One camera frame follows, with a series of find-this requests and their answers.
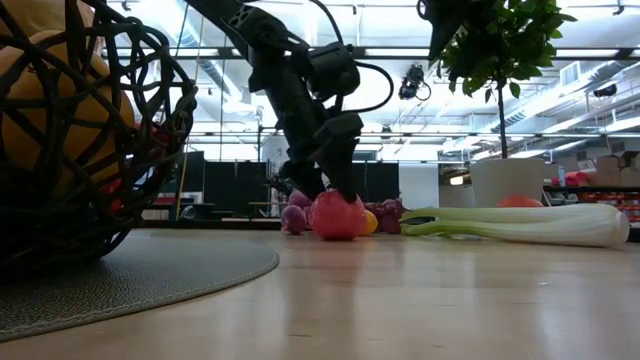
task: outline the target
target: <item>red object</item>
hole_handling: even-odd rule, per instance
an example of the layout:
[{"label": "red object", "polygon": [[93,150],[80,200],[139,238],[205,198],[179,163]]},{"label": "red object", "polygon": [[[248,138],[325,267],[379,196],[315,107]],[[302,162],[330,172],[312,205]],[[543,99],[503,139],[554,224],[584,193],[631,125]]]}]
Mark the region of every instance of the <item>red object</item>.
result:
[{"label": "red object", "polygon": [[349,204],[335,190],[316,198],[309,211],[311,228],[325,240],[353,240],[367,227],[367,215],[358,198]]},{"label": "red object", "polygon": [[581,171],[574,171],[565,175],[567,186],[589,186],[589,177]]},{"label": "red object", "polygon": [[509,195],[500,201],[498,207],[544,207],[544,205],[528,196]]},{"label": "red object", "polygon": [[[116,179],[102,188],[102,193],[111,195],[118,190],[122,181],[120,179]],[[122,199],[117,198],[111,202],[111,212],[117,212],[122,208]]]},{"label": "red object", "polygon": [[[134,127],[136,129],[140,129],[140,124],[139,123],[135,123]],[[169,136],[166,133],[162,133],[162,134],[158,134],[158,128],[153,126],[151,128],[151,136],[155,137],[156,139],[160,140],[163,144],[168,144],[169,143]]]}]

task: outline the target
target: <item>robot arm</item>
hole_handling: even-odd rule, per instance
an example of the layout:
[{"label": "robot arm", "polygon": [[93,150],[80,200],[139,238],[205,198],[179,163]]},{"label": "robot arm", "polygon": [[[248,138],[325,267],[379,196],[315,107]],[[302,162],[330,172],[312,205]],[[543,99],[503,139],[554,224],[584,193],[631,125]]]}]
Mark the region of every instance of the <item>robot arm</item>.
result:
[{"label": "robot arm", "polygon": [[[325,190],[325,173],[347,201],[355,201],[351,162],[363,125],[357,113],[341,109],[342,98],[360,85],[350,49],[335,42],[310,50],[280,20],[240,0],[186,1],[219,27],[253,67],[249,90],[265,91],[278,118],[276,127],[289,143],[290,160],[280,175],[315,199]],[[323,102],[333,96],[336,106],[326,109]]]}]

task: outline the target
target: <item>ceiling light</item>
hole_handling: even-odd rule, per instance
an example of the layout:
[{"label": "ceiling light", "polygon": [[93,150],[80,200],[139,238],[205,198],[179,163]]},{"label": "ceiling light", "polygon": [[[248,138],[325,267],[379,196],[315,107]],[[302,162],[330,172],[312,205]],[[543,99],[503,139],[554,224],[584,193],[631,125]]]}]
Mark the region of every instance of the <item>ceiling light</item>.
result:
[{"label": "ceiling light", "polygon": [[562,130],[567,130],[568,128],[580,123],[582,120],[580,119],[571,119],[567,121],[563,121],[561,123],[555,124],[549,128],[542,130],[543,133],[555,133]]},{"label": "ceiling light", "polygon": [[546,152],[547,150],[526,150],[526,151],[520,151],[518,153],[515,153],[513,155],[511,155],[512,159],[526,159],[526,158],[530,158],[530,157],[534,157],[534,156],[538,156],[540,154],[543,154],[544,152]]},{"label": "ceiling light", "polygon": [[620,130],[626,130],[636,126],[640,126],[640,117],[626,119],[626,120],[618,120],[613,124],[603,126],[600,129],[606,133],[609,133],[609,132],[615,132]]},{"label": "ceiling light", "polygon": [[364,54],[366,56],[420,56],[426,58],[429,56],[429,49],[366,49]]},{"label": "ceiling light", "polygon": [[[149,54],[153,53],[154,50],[151,49],[151,48],[143,48],[142,52],[145,55],[149,55]],[[131,48],[119,48],[119,49],[116,49],[116,53],[118,54],[118,56],[130,57],[131,56]],[[105,58],[108,56],[107,48],[102,49],[102,56],[105,57]]]},{"label": "ceiling light", "polygon": [[178,56],[218,56],[218,49],[180,48]]},{"label": "ceiling light", "polygon": [[578,140],[578,141],[574,141],[574,142],[570,142],[568,144],[564,144],[564,145],[560,145],[557,148],[553,149],[554,151],[564,151],[564,150],[569,150],[573,147],[576,147],[580,144],[584,144],[586,142],[586,140]]},{"label": "ceiling light", "polygon": [[462,184],[464,184],[464,178],[462,176],[457,176],[457,177],[451,178],[449,180],[449,183],[451,185],[454,185],[454,186],[455,185],[462,185]]},{"label": "ceiling light", "polygon": [[616,139],[632,139],[632,138],[640,138],[640,134],[609,134],[607,135],[610,138],[616,138]]},{"label": "ceiling light", "polygon": [[473,160],[482,160],[482,159],[486,159],[488,157],[492,157],[494,155],[497,155],[497,153],[493,152],[491,150],[485,150],[483,152],[479,152],[479,153],[475,154],[473,156]]},{"label": "ceiling light", "polygon": [[456,139],[456,140],[452,140],[452,141],[446,141],[442,145],[442,152],[444,152],[446,154],[446,153],[452,152],[452,151],[466,150],[466,149],[469,149],[473,144],[477,143],[480,140],[482,140],[482,139],[477,137],[477,136],[467,136],[467,137],[465,137],[463,139]]},{"label": "ceiling light", "polygon": [[489,138],[489,139],[500,139],[500,134],[493,134],[493,133],[482,133],[482,134],[477,134],[476,136],[482,137],[482,138]]},{"label": "ceiling light", "polygon": [[552,137],[552,138],[578,138],[578,139],[587,139],[587,138],[597,138],[600,137],[600,134],[542,134],[542,137]]},{"label": "ceiling light", "polygon": [[617,49],[559,49],[556,57],[610,57],[618,53]]},{"label": "ceiling light", "polygon": [[[575,0],[563,0],[558,1],[557,6],[563,8],[564,12],[569,15],[577,17],[579,20],[594,19],[594,18],[607,18],[618,15],[620,6],[618,5],[605,5],[602,3],[611,3],[614,1],[598,1],[599,4],[594,5],[576,5]],[[640,9],[633,7],[633,5],[625,6],[624,10],[619,13],[620,15],[640,15]]]},{"label": "ceiling light", "polygon": [[464,161],[447,161],[447,160],[427,160],[427,164],[443,164],[443,165],[463,165]]}]

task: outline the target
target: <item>black cable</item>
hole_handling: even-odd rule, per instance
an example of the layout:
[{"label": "black cable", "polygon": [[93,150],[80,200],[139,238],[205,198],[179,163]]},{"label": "black cable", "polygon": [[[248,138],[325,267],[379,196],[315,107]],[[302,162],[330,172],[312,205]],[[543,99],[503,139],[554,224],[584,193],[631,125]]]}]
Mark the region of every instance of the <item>black cable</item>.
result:
[{"label": "black cable", "polygon": [[424,82],[424,81],[423,81],[423,82],[422,82],[422,85],[426,86],[426,87],[427,87],[427,89],[429,89],[429,96],[427,96],[425,99],[422,99],[422,98],[420,98],[420,97],[416,94],[416,99],[418,99],[418,100],[420,100],[420,101],[422,101],[422,102],[425,102],[425,101],[427,101],[427,100],[431,99],[432,91],[431,91],[431,86],[429,86],[429,84],[427,84],[426,82]]},{"label": "black cable", "polygon": [[427,4],[426,0],[418,0],[418,3],[416,4],[416,10],[418,10],[418,16],[420,16],[420,18],[422,20],[429,20],[427,19],[427,7],[429,6],[429,4]]},{"label": "black cable", "polygon": [[[317,7],[320,8],[320,10],[322,10],[322,12],[324,12],[324,14],[329,19],[329,22],[331,23],[331,27],[333,27],[333,32],[336,33],[336,37],[338,38],[338,41],[341,44],[344,44],[344,40],[342,39],[342,33],[340,33],[340,28],[338,27],[338,23],[336,23],[336,19],[333,17],[333,15],[329,11],[329,9],[323,3],[321,3],[319,0],[309,0],[309,1],[314,3]],[[338,110],[342,110],[342,105],[343,104],[344,104],[344,96],[337,95],[336,96],[336,102],[334,103],[335,108],[338,109]]]},{"label": "black cable", "polygon": [[316,4],[316,6],[319,7],[320,10],[322,10],[325,13],[325,15],[327,15],[327,18],[329,18],[329,22],[333,27],[333,31],[336,33],[336,37],[338,38],[338,41],[340,41],[341,44],[344,44],[344,41],[342,40],[342,33],[340,33],[340,28],[338,28],[338,23],[336,23],[336,19],[333,18],[333,15],[331,15],[331,12],[329,11],[329,9],[327,9],[327,7],[323,3],[321,3],[319,0],[309,0],[309,1]]},{"label": "black cable", "polygon": [[367,63],[363,63],[363,62],[360,62],[360,61],[356,61],[356,65],[358,65],[360,67],[363,67],[363,68],[375,70],[375,71],[379,72],[380,74],[382,74],[382,76],[384,76],[387,79],[387,81],[389,81],[389,95],[387,95],[387,98],[384,99],[384,101],[382,101],[378,105],[367,107],[367,108],[364,108],[364,109],[347,110],[347,111],[345,111],[345,113],[370,112],[370,111],[378,110],[381,107],[387,105],[389,100],[391,100],[391,98],[393,97],[393,92],[394,92],[393,79],[391,78],[391,75],[389,75],[388,72],[386,72],[383,68],[381,68],[378,65],[367,64]]}]

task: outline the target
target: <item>plant pot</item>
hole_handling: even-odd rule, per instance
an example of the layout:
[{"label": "plant pot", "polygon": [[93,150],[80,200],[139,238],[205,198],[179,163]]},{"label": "plant pot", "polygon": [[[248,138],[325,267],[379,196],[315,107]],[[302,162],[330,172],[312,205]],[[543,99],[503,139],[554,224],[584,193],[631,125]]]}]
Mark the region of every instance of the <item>plant pot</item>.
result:
[{"label": "plant pot", "polygon": [[495,159],[471,165],[476,207],[496,207],[515,194],[540,200],[544,166],[542,159]]}]

